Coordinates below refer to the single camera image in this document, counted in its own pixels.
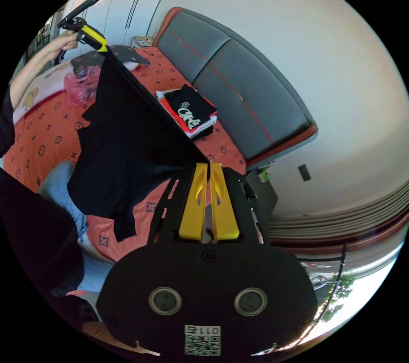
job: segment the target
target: bedside table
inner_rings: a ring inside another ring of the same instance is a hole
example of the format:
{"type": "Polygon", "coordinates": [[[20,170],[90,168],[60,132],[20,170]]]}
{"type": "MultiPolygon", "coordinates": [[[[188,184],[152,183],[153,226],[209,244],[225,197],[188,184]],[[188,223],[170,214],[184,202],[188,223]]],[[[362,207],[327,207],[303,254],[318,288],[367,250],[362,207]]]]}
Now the bedside table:
{"type": "Polygon", "coordinates": [[[274,211],[278,197],[269,181],[262,183],[257,175],[257,169],[251,170],[245,177],[256,194],[264,220],[267,222],[274,211]]]}
{"type": "Polygon", "coordinates": [[[153,36],[134,36],[132,38],[132,47],[146,48],[147,46],[153,46],[155,38],[153,36]]]}

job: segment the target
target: stack of folded clothes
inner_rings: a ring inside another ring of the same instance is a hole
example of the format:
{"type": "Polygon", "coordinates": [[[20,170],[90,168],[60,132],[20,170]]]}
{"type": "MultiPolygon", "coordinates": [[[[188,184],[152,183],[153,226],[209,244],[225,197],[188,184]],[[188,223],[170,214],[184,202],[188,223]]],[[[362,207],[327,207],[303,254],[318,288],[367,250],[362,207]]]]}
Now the stack of folded clothes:
{"type": "Polygon", "coordinates": [[[156,96],[190,139],[213,133],[217,109],[191,86],[183,85],[181,89],[156,92],[156,96]]]}

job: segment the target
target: pink plastic bag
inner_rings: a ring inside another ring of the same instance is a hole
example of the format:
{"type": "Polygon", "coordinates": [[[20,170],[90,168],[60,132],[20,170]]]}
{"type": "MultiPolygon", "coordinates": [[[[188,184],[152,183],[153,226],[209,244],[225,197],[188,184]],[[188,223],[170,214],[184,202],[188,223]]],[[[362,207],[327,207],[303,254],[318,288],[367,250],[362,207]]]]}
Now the pink plastic bag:
{"type": "Polygon", "coordinates": [[[94,98],[101,68],[89,66],[86,75],[78,79],[75,73],[69,73],[64,78],[64,87],[68,93],[68,101],[72,106],[78,106],[94,98]]]}

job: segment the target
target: qr code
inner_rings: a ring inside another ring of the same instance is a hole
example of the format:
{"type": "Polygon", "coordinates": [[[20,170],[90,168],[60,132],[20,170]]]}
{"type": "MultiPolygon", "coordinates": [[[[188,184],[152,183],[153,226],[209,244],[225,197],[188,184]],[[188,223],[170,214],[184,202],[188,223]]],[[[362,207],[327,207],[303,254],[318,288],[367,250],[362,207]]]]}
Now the qr code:
{"type": "Polygon", "coordinates": [[[217,326],[187,326],[185,354],[193,356],[220,356],[222,340],[217,326]]]}

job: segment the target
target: door handle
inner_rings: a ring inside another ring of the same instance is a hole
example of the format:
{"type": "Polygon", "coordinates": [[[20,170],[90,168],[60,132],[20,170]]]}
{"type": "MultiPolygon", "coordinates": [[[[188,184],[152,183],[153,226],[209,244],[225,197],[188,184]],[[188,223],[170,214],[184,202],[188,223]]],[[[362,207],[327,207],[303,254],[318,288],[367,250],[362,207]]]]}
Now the door handle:
{"type": "Polygon", "coordinates": [[[136,0],[133,0],[133,2],[132,2],[132,6],[131,6],[131,9],[129,10],[128,19],[127,19],[127,23],[125,24],[125,29],[128,29],[127,27],[128,27],[129,18],[130,18],[130,16],[131,16],[132,9],[133,9],[133,6],[134,6],[135,2],[137,2],[137,1],[136,1],[136,0]]]}
{"type": "Polygon", "coordinates": [[[135,4],[135,7],[134,7],[134,9],[133,9],[133,12],[132,12],[131,18],[130,18],[130,20],[129,20],[129,25],[128,25],[128,28],[127,28],[127,29],[129,29],[129,27],[131,26],[131,22],[132,22],[133,14],[135,13],[136,6],[138,5],[138,2],[139,2],[139,0],[137,0],[137,1],[136,1],[136,4],[135,4]]]}

